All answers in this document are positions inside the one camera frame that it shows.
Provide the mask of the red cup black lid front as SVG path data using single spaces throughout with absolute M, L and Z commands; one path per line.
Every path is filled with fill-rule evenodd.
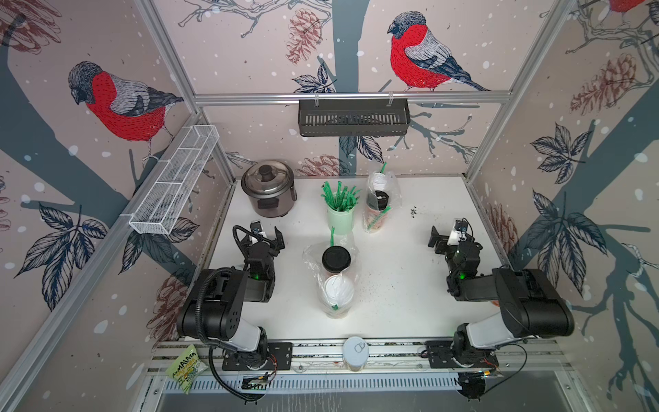
M 379 213 L 379 211 L 384 210 L 387 206 L 389 206 L 390 203 L 390 196 L 387 192 L 369 192 L 368 197 L 367 197 L 367 207 L 365 209 L 365 213 L 363 216 L 363 223 L 365 230 L 367 230 L 367 225 L 369 221 Z M 380 228 L 384 225 L 386 218 L 388 214 L 383 218 L 383 220 L 380 222 Z

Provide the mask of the green straw holder cup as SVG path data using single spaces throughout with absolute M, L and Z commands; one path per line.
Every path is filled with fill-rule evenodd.
M 329 229 L 337 235 L 347 235 L 354 228 L 355 208 L 360 200 L 360 190 L 356 186 L 337 183 L 336 189 L 329 181 L 323 183 L 322 195 L 327 207 Z

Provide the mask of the green snack packet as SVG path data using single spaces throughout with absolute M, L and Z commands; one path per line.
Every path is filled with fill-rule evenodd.
M 189 345 L 183 353 L 168 367 L 166 374 L 188 394 L 199 375 L 209 367 L 200 359 L 194 344 Z

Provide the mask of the can on front rail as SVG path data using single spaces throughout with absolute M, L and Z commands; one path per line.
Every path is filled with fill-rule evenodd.
M 343 362 L 352 372 L 359 372 L 368 362 L 368 343 L 359 336 L 351 336 L 343 343 Z

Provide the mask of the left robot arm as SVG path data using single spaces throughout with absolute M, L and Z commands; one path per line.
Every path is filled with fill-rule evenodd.
M 283 233 L 268 238 L 260 221 L 232 228 L 243 266 L 206 269 L 188 293 L 177 317 L 180 336 L 224 351 L 225 371 L 273 370 L 279 353 L 264 328 L 242 319 L 245 302 L 267 303 L 276 286 L 275 258 L 285 248 Z

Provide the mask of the white mesh wall shelf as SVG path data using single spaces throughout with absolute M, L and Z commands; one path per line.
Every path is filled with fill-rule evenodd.
M 170 234 L 219 139 L 214 125 L 192 125 L 165 161 L 129 224 L 140 234 Z

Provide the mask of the silver rice cooker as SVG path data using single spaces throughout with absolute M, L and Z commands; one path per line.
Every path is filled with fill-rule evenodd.
M 254 211 L 266 218 L 286 216 L 297 201 L 293 170 L 277 160 L 252 165 L 241 177 L 241 188 Z

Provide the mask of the red cup black lid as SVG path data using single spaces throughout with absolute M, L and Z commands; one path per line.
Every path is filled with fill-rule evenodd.
M 351 265 L 352 256 L 347 248 L 332 245 L 324 251 L 321 263 L 328 273 L 338 275 Z
M 369 221 L 379 213 L 379 211 L 384 210 L 387 206 L 389 206 L 390 203 L 390 196 L 387 192 L 369 192 L 368 197 L 367 197 L 367 207 L 365 209 L 365 213 L 363 216 L 363 223 L 365 230 L 367 230 L 367 225 Z M 380 228 L 384 225 L 386 218 L 388 214 L 383 218 L 383 220 L 380 222 Z

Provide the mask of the clear plastic carrier bag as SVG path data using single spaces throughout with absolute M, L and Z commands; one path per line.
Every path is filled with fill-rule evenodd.
M 386 225 L 393 211 L 403 203 L 398 179 L 389 170 L 387 162 L 369 170 L 366 190 L 363 228 L 367 233 L 377 233 Z

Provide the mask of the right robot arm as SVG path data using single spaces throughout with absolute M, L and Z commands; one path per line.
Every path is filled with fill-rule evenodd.
M 545 273 L 508 267 L 480 274 L 482 245 L 466 219 L 456 220 L 451 233 L 431 229 L 428 246 L 444 256 L 447 292 L 458 302 L 496 302 L 499 312 L 458 326 L 452 342 L 427 343 L 433 368 L 454 362 L 458 367 L 495 367 L 495 350 L 527 338 L 570 336 L 574 317 Z

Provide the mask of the yellow cup white lid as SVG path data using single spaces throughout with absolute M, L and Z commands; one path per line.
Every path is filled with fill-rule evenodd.
M 340 318 L 348 314 L 355 299 L 355 283 L 345 275 L 330 276 L 322 286 L 322 302 L 326 314 Z

